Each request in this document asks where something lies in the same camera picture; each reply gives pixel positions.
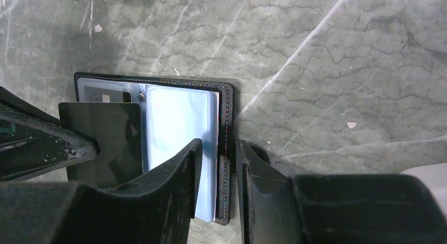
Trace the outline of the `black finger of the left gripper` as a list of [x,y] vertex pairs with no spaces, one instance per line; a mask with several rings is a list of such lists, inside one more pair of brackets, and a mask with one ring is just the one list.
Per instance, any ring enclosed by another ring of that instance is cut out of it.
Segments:
[[28,180],[97,154],[94,140],[1,88],[1,181]]

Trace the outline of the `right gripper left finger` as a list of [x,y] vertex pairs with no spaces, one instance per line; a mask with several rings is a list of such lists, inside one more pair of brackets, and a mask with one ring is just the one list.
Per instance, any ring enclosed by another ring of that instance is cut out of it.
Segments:
[[1,243],[186,243],[195,216],[202,141],[119,186],[3,182]]

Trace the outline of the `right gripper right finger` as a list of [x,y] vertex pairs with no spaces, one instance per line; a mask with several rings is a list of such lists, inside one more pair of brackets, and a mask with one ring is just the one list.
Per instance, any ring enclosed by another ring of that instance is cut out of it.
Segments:
[[243,243],[446,243],[446,218],[413,176],[288,177],[244,140],[236,166]]

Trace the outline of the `black credit card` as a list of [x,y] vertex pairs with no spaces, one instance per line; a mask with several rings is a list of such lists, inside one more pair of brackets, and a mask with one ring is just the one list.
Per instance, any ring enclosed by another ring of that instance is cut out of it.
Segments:
[[137,103],[62,102],[63,127],[92,139],[93,160],[66,168],[70,181],[115,189],[142,175],[141,107]]

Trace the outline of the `black leather card holder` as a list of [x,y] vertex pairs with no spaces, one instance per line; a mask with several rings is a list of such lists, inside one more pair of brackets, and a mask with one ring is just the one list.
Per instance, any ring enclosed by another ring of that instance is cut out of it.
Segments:
[[173,157],[193,139],[202,141],[202,168],[195,215],[207,222],[230,221],[230,172],[233,155],[234,87],[166,77],[77,72],[76,99],[84,87],[120,90],[141,107],[142,170],[148,172]]

